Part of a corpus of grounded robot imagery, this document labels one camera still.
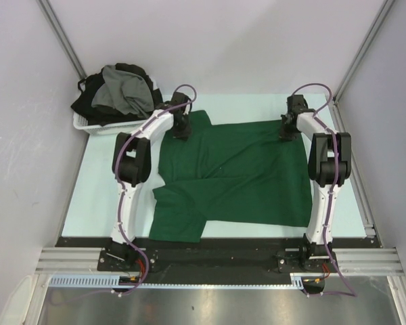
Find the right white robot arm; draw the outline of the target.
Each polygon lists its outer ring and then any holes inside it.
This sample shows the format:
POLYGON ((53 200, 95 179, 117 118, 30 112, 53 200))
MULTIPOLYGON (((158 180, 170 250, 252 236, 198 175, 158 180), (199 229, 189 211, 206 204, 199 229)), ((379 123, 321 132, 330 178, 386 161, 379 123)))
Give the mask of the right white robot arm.
POLYGON ((298 262, 303 270, 313 272, 332 255, 336 199, 352 170, 351 135, 327 126, 303 95, 291 95, 287 112, 281 116, 279 137, 292 141, 301 134, 311 141, 308 175, 313 183, 313 205, 298 262))

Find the black t shirt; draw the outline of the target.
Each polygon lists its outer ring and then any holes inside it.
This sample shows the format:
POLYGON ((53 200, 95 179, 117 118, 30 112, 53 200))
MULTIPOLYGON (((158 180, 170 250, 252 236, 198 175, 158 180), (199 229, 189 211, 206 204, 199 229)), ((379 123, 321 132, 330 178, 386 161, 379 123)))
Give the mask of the black t shirt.
MULTIPOLYGON (((93 108, 91 106, 92 99, 96 91, 104 84, 102 78, 102 70, 97 74, 92 74, 85 79, 78 82, 77 87, 80 91, 79 97, 71 105, 71 108, 77 114, 85 117, 89 125, 109 125, 112 123, 123 123, 131 121, 142 121, 150 117, 153 111, 146 118, 139 118, 134 114, 123 115, 117 111, 110 108, 93 108)), ((148 85, 152 86, 152 98, 154 100, 154 109, 163 103, 161 90, 156 86, 153 79, 148 81, 148 85)))

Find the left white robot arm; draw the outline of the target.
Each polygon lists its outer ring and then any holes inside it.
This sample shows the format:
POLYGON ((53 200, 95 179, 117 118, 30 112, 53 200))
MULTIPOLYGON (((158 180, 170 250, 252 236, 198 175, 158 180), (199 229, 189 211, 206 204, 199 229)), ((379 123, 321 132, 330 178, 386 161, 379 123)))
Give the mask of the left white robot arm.
POLYGON ((135 131, 116 136, 112 172, 118 183, 119 201, 111 233, 113 242, 128 244, 135 239, 137 205, 143 183, 152 171, 152 145, 167 131, 172 131, 175 139, 189 139, 192 103, 189 96, 176 91, 135 131))

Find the green t shirt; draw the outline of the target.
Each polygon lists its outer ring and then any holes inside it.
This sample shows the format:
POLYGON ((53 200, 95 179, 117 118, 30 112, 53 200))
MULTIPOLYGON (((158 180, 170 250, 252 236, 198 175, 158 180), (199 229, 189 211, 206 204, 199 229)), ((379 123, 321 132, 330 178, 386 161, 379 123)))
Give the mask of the green t shirt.
POLYGON ((199 242, 210 221, 305 228, 312 193, 302 138, 279 138, 280 121, 214 125, 190 115, 187 140, 165 133, 151 240, 199 242))

